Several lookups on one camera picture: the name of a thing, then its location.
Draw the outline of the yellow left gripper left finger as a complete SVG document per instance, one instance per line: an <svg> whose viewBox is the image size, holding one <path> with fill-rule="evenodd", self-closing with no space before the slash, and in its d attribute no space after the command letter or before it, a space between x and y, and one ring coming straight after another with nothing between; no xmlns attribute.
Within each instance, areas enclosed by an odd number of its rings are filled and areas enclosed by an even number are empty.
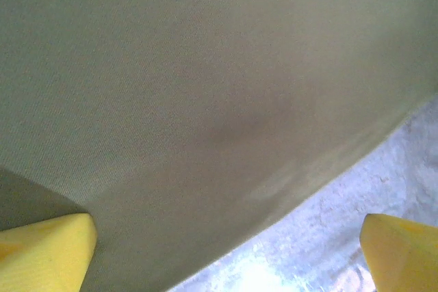
<svg viewBox="0 0 438 292"><path fill-rule="evenodd" d="M88 213L1 231L2 291L79 291L96 247Z"/></svg>

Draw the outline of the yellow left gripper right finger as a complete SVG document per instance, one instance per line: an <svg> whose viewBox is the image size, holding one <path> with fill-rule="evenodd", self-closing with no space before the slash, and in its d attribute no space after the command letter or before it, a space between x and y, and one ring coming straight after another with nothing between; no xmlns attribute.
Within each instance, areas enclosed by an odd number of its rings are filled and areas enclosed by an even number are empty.
<svg viewBox="0 0 438 292"><path fill-rule="evenodd" d="M436 227L370 213L359 241L377 291L437 290Z"/></svg>

